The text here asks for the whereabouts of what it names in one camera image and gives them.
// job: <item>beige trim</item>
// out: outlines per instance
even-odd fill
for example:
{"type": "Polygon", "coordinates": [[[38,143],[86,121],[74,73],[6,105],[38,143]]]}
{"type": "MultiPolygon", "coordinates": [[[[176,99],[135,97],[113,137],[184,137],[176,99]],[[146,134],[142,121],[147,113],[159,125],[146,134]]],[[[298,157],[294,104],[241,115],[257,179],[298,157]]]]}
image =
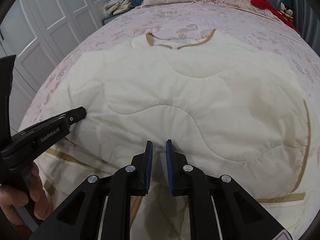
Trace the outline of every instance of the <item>beige trim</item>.
{"type": "Polygon", "coordinates": [[[132,223],[133,223],[134,219],[136,218],[136,215],[137,215],[138,210],[141,205],[141,201],[142,201],[142,197],[140,197],[140,196],[139,197],[135,197],[135,196],[131,197],[130,227],[132,226],[132,223]]]}
{"type": "MultiPolygon", "coordinates": [[[[210,35],[204,41],[201,41],[201,42],[196,43],[196,44],[183,45],[183,46],[177,47],[177,49],[182,49],[182,48],[185,48],[185,47],[199,46],[199,45],[205,44],[205,43],[207,43],[208,41],[211,40],[211,38],[213,37],[215,31],[216,31],[216,29],[212,30],[210,35]]],[[[154,38],[156,38],[158,40],[163,40],[163,41],[174,40],[174,39],[161,39],[161,38],[158,38],[158,37],[154,36],[152,33],[146,33],[146,39],[147,39],[149,45],[152,46],[152,47],[154,46],[154,38]]],[[[173,49],[172,46],[170,46],[170,45],[159,44],[158,46],[162,46],[162,47],[165,47],[165,48],[173,49]]]]}
{"type": "Polygon", "coordinates": [[[98,161],[98,162],[100,162],[100,163],[102,163],[102,164],[105,164],[105,165],[108,165],[108,166],[111,165],[110,163],[108,163],[108,162],[106,162],[106,161],[98,158],[97,156],[91,155],[91,154],[89,154],[88,152],[84,151],[83,149],[77,147],[77,145],[76,145],[75,143],[71,142],[71,141],[68,140],[67,138],[63,138],[63,139],[59,142],[59,145],[57,145],[57,146],[60,147],[60,144],[63,144],[63,147],[65,147],[65,146],[71,147],[71,148],[73,148],[73,149],[76,150],[76,151],[79,151],[79,152],[81,152],[81,153],[83,153],[83,154],[85,154],[85,155],[89,155],[90,158],[92,158],[92,159],[94,159],[94,160],[96,160],[96,161],[98,161]]]}
{"type": "Polygon", "coordinates": [[[291,202],[291,201],[299,201],[304,200],[306,193],[298,193],[298,194],[290,194],[283,197],[277,198],[264,198],[257,199],[257,202],[260,203],[283,203],[283,202],[291,202]]]}
{"type": "Polygon", "coordinates": [[[84,169],[87,169],[87,170],[90,170],[90,171],[93,171],[93,172],[98,172],[98,173],[105,173],[102,170],[99,170],[99,169],[91,167],[91,166],[89,166],[89,165],[87,165],[87,164],[85,164],[85,163],[83,163],[81,161],[78,161],[76,158],[74,158],[71,155],[66,154],[64,152],[56,151],[56,150],[51,149],[51,148],[47,149],[45,152],[50,154],[50,155],[52,155],[52,156],[55,156],[55,157],[57,157],[59,159],[65,160],[67,162],[78,164],[78,165],[82,166],[84,169]]]}
{"type": "Polygon", "coordinates": [[[308,110],[308,106],[305,100],[303,100],[304,106],[306,108],[307,111],[307,119],[308,119],[308,142],[307,142],[307,147],[306,147],[306,153],[303,157],[303,163],[302,163],[302,167],[301,167],[301,172],[299,174],[297,183],[294,187],[294,189],[291,192],[294,192],[300,185],[304,171],[306,170],[306,166],[307,166],[307,161],[308,161],[308,156],[309,156],[309,150],[310,150],[310,145],[311,145],[311,121],[310,121],[310,115],[309,115],[309,110],[308,110]]]}
{"type": "Polygon", "coordinates": [[[49,148],[49,149],[46,150],[46,153],[49,153],[49,154],[51,154],[53,156],[56,156],[56,157],[58,157],[58,158],[60,158],[62,160],[65,160],[65,161],[69,161],[69,162],[72,162],[72,163],[77,163],[77,164],[80,164],[80,165],[83,165],[83,166],[86,166],[86,167],[90,167],[89,165],[87,165],[87,164],[85,164],[85,163],[83,163],[81,161],[78,161],[76,158],[74,158],[71,155],[66,154],[64,152],[56,151],[54,149],[49,148]]]}
{"type": "Polygon", "coordinates": [[[52,185],[47,179],[45,180],[43,184],[43,188],[46,190],[46,192],[52,197],[54,196],[57,189],[52,185]]]}

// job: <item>red sticker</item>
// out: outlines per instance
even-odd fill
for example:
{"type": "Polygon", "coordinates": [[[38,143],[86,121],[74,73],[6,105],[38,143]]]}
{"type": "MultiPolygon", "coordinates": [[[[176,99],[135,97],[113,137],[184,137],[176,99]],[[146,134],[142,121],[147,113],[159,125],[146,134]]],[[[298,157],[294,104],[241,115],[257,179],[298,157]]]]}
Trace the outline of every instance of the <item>red sticker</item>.
{"type": "Polygon", "coordinates": [[[287,230],[282,230],[273,240],[292,240],[287,230]]]}

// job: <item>metal screw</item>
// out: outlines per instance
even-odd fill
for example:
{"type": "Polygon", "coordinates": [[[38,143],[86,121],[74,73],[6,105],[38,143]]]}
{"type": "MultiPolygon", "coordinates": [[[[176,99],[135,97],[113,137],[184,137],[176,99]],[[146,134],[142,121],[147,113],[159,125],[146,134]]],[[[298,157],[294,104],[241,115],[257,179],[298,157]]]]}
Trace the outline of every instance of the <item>metal screw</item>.
{"type": "Polygon", "coordinates": [[[136,167],[132,165],[126,166],[125,168],[126,172],[134,172],[135,170],[136,170],[136,167]]]}
{"type": "Polygon", "coordinates": [[[229,183],[231,181],[231,177],[229,175],[223,175],[221,177],[223,182],[229,183]]]}
{"type": "Polygon", "coordinates": [[[183,166],[183,170],[190,172],[190,171],[193,170],[193,167],[192,167],[191,165],[184,165],[184,166],[183,166]]]}
{"type": "Polygon", "coordinates": [[[88,178],[88,181],[89,181],[90,183],[95,183],[97,180],[98,180],[97,176],[94,176],[94,175],[92,175],[92,176],[90,176],[90,177],[88,178]]]}

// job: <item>pink bedspread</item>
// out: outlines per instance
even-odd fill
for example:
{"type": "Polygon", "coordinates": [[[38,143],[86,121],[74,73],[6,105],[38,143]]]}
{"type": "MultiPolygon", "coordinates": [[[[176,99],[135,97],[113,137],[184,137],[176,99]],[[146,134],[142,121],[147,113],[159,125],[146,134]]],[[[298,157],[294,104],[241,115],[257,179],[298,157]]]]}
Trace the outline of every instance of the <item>pink bedspread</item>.
{"type": "MultiPolygon", "coordinates": [[[[56,67],[42,85],[20,130],[43,120],[44,106],[84,52],[106,50],[147,32],[152,32],[159,38],[204,38],[212,29],[228,33],[258,49],[285,57],[309,95],[320,119],[320,58],[294,30],[282,22],[230,6],[182,3],[133,9],[92,34],[56,67]]],[[[320,182],[318,185],[315,195],[320,191],[320,182]]],[[[316,215],[319,206],[320,200],[315,198],[314,214],[310,217],[316,215]]]]}

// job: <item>human hand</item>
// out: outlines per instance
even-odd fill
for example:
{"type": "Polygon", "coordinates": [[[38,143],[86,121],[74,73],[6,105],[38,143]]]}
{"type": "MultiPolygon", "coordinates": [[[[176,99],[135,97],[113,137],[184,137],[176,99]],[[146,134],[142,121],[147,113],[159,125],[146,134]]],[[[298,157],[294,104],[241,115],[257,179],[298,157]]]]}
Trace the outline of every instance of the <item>human hand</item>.
{"type": "MultiPolygon", "coordinates": [[[[34,162],[31,164],[31,174],[30,197],[35,202],[34,213],[36,218],[45,220],[52,212],[52,209],[43,190],[42,181],[39,176],[39,168],[34,162]]],[[[24,225],[24,222],[13,206],[22,207],[27,203],[28,196],[26,193],[8,185],[1,185],[0,207],[12,224],[24,225]]]]}

